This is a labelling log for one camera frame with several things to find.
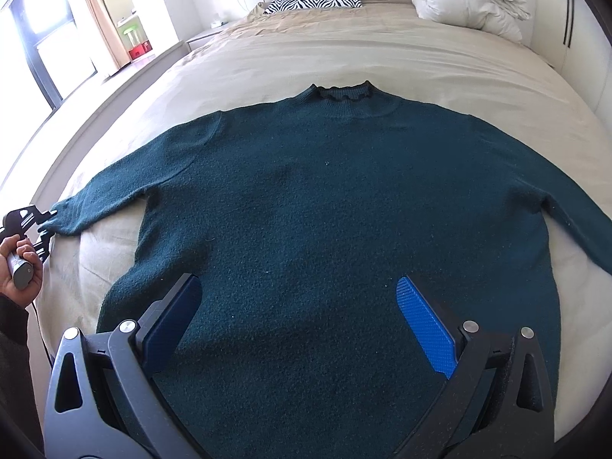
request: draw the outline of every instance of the dark sleeve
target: dark sleeve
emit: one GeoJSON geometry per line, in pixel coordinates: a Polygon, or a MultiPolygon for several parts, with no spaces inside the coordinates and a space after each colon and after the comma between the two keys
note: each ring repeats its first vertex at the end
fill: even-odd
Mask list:
{"type": "Polygon", "coordinates": [[[553,163],[517,139],[473,118],[486,150],[507,164],[518,185],[536,195],[546,210],[590,259],[612,274],[612,220],[553,163]]]}
{"type": "Polygon", "coordinates": [[[220,129],[222,112],[175,126],[96,176],[76,195],[53,206],[41,230],[73,236],[187,169],[220,129]]]}
{"type": "Polygon", "coordinates": [[[28,312],[0,294],[0,405],[42,451],[27,341],[28,312]]]}

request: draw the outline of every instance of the silver screw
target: silver screw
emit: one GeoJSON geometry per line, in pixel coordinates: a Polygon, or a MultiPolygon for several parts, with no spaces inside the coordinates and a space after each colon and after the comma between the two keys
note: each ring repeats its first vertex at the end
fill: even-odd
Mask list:
{"type": "Polygon", "coordinates": [[[463,329],[468,333],[476,333],[478,331],[478,323],[476,321],[466,321],[463,323],[463,329]]]}
{"type": "Polygon", "coordinates": [[[78,328],[74,326],[72,328],[68,328],[65,332],[63,332],[63,337],[66,340],[74,340],[78,336],[78,328]]]}
{"type": "Polygon", "coordinates": [[[534,337],[534,331],[528,326],[523,326],[521,328],[521,334],[526,339],[532,339],[534,337]]]}
{"type": "Polygon", "coordinates": [[[136,327],[136,323],[133,321],[124,321],[121,324],[119,324],[119,331],[123,332],[123,333],[129,333],[130,331],[133,331],[134,328],[136,327]]]}

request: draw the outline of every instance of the gray handle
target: gray handle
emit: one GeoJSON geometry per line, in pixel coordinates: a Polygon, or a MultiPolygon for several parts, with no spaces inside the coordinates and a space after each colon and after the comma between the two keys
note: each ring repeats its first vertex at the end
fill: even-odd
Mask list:
{"type": "Polygon", "coordinates": [[[13,276],[15,287],[17,290],[24,290],[34,277],[34,267],[27,260],[19,257],[13,252],[8,254],[6,262],[10,275],[13,276]]]}

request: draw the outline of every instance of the zebra print pillow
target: zebra print pillow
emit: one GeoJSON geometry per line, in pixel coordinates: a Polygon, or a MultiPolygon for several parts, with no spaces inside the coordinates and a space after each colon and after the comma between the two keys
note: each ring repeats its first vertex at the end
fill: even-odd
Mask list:
{"type": "Polygon", "coordinates": [[[273,0],[264,14],[283,12],[285,10],[300,10],[302,8],[357,8],[361,7],[361,0],[273,0]]]}

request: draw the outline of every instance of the nightstand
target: nightstand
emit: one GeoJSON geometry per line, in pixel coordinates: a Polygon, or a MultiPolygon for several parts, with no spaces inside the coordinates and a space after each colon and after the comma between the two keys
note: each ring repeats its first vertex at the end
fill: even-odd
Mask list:
{"type": "Polygon", "coordinates": [[[195,35],[193,38],[189,38],[186,43],[189,47],[189,51],[194,51],[196,48],[200,48],[207,42],[209,42],[215,35],[218,35],[221,31],[225,31],[229,26],[234,24],[234,22],[228,22],[227,24],[223,24],[220,27],[215,27],[215,29],[206,29],[200,34],[195,35]]]}

